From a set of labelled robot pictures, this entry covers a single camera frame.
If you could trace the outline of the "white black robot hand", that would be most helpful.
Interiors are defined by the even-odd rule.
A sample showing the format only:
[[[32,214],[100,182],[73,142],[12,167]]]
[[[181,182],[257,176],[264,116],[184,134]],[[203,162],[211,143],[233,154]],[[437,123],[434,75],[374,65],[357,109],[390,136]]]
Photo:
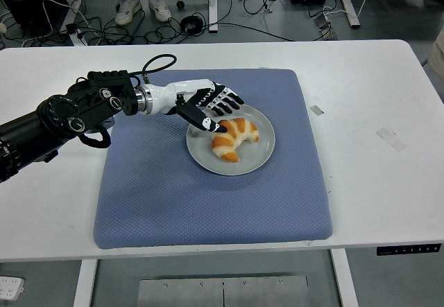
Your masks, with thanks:
[[[199,130],[226,132],[201,109],[206,107],[218,116],[238,110],[244,101],[229,87],[208,79],[172,82],[164,87],[146,86],[147,114],[178,114]]]

